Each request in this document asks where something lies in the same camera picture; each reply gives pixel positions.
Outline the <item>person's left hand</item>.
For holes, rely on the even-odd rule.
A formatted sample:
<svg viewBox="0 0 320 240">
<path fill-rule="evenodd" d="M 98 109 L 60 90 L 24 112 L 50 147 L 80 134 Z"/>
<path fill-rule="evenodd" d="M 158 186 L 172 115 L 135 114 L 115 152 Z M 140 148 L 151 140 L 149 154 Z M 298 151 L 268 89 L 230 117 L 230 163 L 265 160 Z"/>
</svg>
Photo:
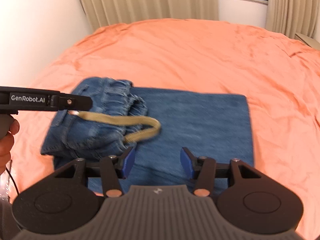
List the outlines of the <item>person's left hand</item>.
<svg viewBox="0 0 320 240">
<path fill-rule="evenodd" d="M 3 174 L 7 168 L 7 163 L 11 161 L 11 149 L 14 145 L 14 135 L 20 130 L 20 124 L 16 119 L 10 126 L 10 129 L 6 136 L 0 140 L 0 173 Z"/>
</svg>

